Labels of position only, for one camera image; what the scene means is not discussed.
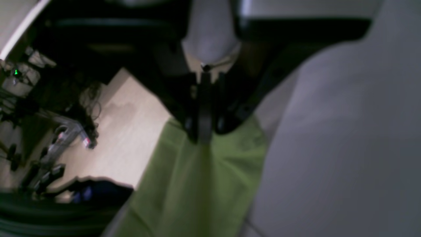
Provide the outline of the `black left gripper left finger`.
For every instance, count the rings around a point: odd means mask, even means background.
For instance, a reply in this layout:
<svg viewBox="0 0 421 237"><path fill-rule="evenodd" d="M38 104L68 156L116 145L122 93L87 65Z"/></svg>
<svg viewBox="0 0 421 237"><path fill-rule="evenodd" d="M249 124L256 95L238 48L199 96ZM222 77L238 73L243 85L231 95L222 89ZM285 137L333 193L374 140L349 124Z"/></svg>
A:
<svg viewBox="0 0 421 237"><path fill-rule="evenodd" d="M58 66L110 80L125 68L198 140L196 75L182 39L190 0L129 6L121 0L51 0L33 24L33 46Z"/></svg>

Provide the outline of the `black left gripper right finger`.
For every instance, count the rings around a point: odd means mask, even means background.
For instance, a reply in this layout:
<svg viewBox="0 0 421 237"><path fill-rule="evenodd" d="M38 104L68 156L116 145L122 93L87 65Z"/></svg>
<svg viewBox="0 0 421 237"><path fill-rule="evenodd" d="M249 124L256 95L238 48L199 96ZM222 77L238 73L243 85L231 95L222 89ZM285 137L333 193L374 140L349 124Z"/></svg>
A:
<svg viewBox="0 0 421 237"><path fill-rule="evenodd" d="M206 74L206 142L238 128L311 56L361 39L372 21L371 0L230 0L228 7L241 46L214 83Z"/></svg>

